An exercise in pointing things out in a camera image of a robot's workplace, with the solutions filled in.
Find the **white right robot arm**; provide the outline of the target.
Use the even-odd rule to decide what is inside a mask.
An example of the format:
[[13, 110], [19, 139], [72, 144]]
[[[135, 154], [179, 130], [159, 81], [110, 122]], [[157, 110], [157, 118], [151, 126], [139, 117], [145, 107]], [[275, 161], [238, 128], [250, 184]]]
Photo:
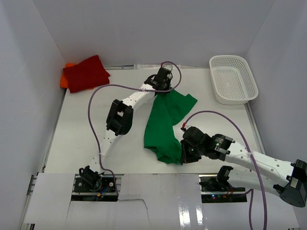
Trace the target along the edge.
[[206, 190], [263, 189], [292, 206], [306, 206], [306, 162], [282, 161], [256, 151], [249, 153], [247, 148], [230, 137], [222, 134], [209, 136], [194, 126], [183, 127], [182, 131], [182, 164], [197, 162], [202, 157], [227, 163], [216, 176], [200, 182]]

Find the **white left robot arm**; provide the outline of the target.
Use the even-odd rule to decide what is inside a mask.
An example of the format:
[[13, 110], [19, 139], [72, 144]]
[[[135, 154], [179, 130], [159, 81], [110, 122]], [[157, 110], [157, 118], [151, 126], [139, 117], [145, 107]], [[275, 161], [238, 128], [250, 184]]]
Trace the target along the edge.
[[123, 100], [115, 99], [112, 102], [106, 118], [106, 132], [102, 141], [99, 141], [98, 135], [94, 130], [90, 111], [95, 94], [100, 89], [106, 87], [106, 85], [98, 87], [91, 95], [87, 108], [87, 116], [90, 128], [98, 144], [98, 153], [93, 157], [89, 165], [79, 169], [79, 175], [83, 183], [91, 191], [97, 191], [102, 186], [101, 175], [103, 175], [104, 172], [111, 172], [111, 170], [103, 167], [103, 160], [111, 153], [122, 136], [130, 131], [134, 112], [157, 94], [168, 93], [172, 90], [170, 87], [173, 78], [172, 69], [173, 67], [171, 65], [162, 64], [158, 73], [149, 76], [138, 89], [118, 84], [110, 84], [110, 86], [130, 89], [135, 92]]

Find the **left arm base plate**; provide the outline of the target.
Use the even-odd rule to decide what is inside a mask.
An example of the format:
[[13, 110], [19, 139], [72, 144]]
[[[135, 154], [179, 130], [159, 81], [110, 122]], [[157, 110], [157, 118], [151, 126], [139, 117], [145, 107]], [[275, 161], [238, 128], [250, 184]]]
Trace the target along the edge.
[[115, 184], [117, 184], [119, 192], [119, 180], [115, 182], [110, 174], [100, 176], [94, 186], [90, 186], [88, 182], [78, 176], [74, 180], [71, 201], [117, 202], [118, 195]]

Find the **green t shirt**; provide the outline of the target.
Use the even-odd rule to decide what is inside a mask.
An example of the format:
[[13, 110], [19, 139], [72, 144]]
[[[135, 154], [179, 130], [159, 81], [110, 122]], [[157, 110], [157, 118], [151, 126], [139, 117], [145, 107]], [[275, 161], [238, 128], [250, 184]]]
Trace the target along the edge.
[[192, 95], [172, 90], [159, 93], [153, 102], [144, 131], [143, 146], [166, 164], [180, 164], [181, 144], [173, 126], [180, 123], [198, 102]]

